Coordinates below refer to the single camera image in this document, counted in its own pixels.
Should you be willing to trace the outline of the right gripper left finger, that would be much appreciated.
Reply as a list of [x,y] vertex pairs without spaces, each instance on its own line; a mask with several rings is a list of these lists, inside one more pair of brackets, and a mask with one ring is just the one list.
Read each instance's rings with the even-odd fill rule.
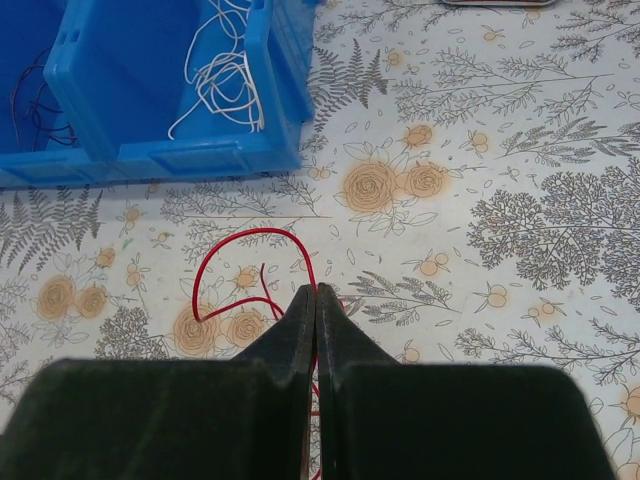
[[62,359],[1,437],[5,479],[305,479],[315,292],[229,360]]

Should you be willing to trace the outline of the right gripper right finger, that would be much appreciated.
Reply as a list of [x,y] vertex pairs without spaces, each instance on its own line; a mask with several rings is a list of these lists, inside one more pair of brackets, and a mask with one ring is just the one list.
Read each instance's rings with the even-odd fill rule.
[[317,291],[326,479],[611,479],[582,392],[546,366],[404,365]]

